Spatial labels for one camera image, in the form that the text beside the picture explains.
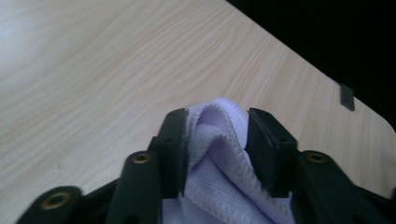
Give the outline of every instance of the white cloth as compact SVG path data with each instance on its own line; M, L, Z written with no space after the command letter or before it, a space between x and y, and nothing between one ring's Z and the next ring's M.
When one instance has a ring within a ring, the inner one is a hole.
M290 198L261 188L248 154L248 117L219 98L189 108L184 197L163 200L163 223L294 223Z

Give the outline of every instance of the cloth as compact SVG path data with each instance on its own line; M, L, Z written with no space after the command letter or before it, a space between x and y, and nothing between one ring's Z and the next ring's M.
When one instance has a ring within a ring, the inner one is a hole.
M254 174L238 105L219 98L190 107L187 131L185 195L163 200L163 223L294 223L290 197L271 198Z

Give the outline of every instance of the light wood tabletop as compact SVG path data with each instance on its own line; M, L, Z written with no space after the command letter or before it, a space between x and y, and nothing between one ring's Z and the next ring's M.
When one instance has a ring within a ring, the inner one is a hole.
M272 113L388 197L396 134L223 0L0 3L0 223L41 193L88 193L146 150L171 110L228 97Z

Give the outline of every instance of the table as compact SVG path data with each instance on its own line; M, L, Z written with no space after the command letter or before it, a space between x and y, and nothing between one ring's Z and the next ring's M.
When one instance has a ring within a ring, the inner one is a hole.
M0 223L117 178L167 112L219 96L269 111L356 185L396 186L390 125L223 0L3 1L0 52Z

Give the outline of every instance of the wooden table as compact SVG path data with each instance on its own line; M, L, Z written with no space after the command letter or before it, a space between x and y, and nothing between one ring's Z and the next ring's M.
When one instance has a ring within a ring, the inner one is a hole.
M0 53L0 223L117 178L167 112L219 96L271 112L355 184L396 186L389 124L225 1L3 1Z

